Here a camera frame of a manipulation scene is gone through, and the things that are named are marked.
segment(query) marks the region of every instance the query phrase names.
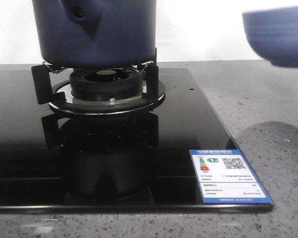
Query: white wall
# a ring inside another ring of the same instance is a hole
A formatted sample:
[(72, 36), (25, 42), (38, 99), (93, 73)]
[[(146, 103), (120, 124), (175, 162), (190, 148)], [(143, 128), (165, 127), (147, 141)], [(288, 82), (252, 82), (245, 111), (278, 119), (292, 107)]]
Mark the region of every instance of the white wall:
[[(298, 0), (157, 0), (158, 61), (250, 60), (245, 10), (298, 5)], [(0, 64), (42, 61), (31, 0), (0, 0)]]

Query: burner ring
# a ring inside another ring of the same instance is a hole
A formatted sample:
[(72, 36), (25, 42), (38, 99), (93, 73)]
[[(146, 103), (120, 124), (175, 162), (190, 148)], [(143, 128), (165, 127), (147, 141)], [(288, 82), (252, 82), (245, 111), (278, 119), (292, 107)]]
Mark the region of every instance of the burner ring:
[(126, 99), (116, 100), (112, 103), (108, 101), (87, 101), (75, 98), (71, 94), (70, 81), (65, 81), (55, 85), (52, 88), (53, 93), (64, 92), (65, 100), (55, 100), (49, 103), (50, 109), (55, 113), (69, 117), (111, 117), (131, 115), (137, 113), (143, 113), (153, 110), (158, 107), (165, 98), (164, 84), (159, 81), (158, 83), (158, 101), (156, 103), (150, 103), (142, 99), (142, 92), (146, 91), (146, 81), (143, 81), (143, 90), (132, 97)]
[(70, 75), (72, 95), (89, 101), (131, 97), (142, 91), (142, 81), (142, 74), (128, 69), (80, 69)]

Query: qr code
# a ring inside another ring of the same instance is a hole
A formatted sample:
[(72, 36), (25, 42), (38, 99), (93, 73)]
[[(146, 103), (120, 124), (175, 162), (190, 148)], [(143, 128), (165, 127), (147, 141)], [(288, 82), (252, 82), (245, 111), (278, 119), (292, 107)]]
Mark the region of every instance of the qr code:
[(228, 170), (246, 169), (241, 158), (223, 158), (223, 161)]

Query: gray speckled countertop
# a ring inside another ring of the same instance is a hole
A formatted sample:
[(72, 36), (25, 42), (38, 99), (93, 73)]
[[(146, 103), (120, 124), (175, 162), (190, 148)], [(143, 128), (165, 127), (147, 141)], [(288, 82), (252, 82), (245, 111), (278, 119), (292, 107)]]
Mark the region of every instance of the gray speckled countertop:
[(0, 215), (0, 238), (298, 238), (298, 69), (262, 60), (187, 67), (275, 203), (263, 214)]

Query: blue bowl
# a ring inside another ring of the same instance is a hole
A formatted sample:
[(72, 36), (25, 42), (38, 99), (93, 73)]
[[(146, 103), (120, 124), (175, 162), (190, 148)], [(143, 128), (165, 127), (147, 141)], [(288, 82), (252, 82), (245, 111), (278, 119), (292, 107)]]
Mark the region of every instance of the blue bowl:
[(242, 16), (247, 40), (259, 56), (276, 66), (298, 67), (298, 6)]

